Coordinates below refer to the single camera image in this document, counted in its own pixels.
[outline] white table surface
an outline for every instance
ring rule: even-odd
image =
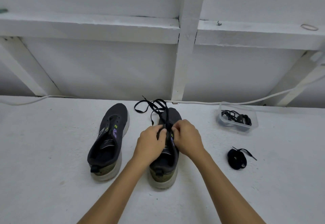
[[[2,97],[12,102],[33,97]],[[0,223],[76,223],[112,181],[95,182],[87,154],[105,112],[122,102],[130,113],[124,168],[150,112],[135,101],[47,98],[0,104]],[[325,109],[255,106],[259,127],[248,135],[216,123],[218,106],[168,104],[199,130],[206,150],[266,223],[325,222]],[[247,167],[230,168],[232,146],[246,148]],[[144,175],[119,223],[220,223],[200,173],[184,155],[175,184],[153,189]]]

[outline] person's right arm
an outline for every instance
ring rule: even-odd
[[[172,130],[179,151],[200,171],[222,224],[265,224],[204,149],[198,130],[185,119],[175,123]]]

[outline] person's left arm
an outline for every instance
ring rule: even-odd
[[[136,183],[165,148],[166,129],[161,130],[157,140],[157,132],[162,127],[151,126],[141,132],[131,160],[77,224],[116,224],[119,221]]]

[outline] vertical beam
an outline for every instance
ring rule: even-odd
[[[60,91],[18,37],[0,37],[0,60],[37,96]]]
[[[315,81],[325,75],[325,55],[323,52],[307,51],[292,68],[283,76],[279,83],[268,95],[284,90],[291,90],[283,95],[278,95],[265,100],[268,106],[287,106],[294,98],[306,88],[305,84]]]
[[[180,33],[172,89],[172,100],[175,101],[181,101],[183,98],[202,4],[203,0],[182,0],[179,14]]]

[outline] white shoe sole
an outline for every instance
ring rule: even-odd
[[[129,115],[129,111],[127,111],[127,122],[125,124],[125,127],[123,129],[123,136],[126,134],[126,132],[128,131],[129,129],[129,126],[130,126],[130,115]],[[105,174],[105,175],[96,175],[94,173],[91,173],[91,176],[93,177],[94,180],[96,181],[108,181],[114,177],[116,177],[116,175],[119,173],[120,171],[120,168],[121,168],[121,165],[122,165],[122,148],[120,150],[120,154],[119,154],[119,157],[117,158],[117,161],[116,161],[116,165],[115,167],[112,169],[112,171],[110,171],[109,173]]]
[[[170,178],[170,180],[168,180],[166,182],[157,182],[151,176],[150,169],[148,169],[148,181],[149,181],[149,184],[152,187],[155,187],[155,188],[158,188],[158,189],[168,189],[175,183],[176,177],[177,177],[177,172],[178,172],[178,165],[176,166],[175,172],[174,172],[173,176]]]

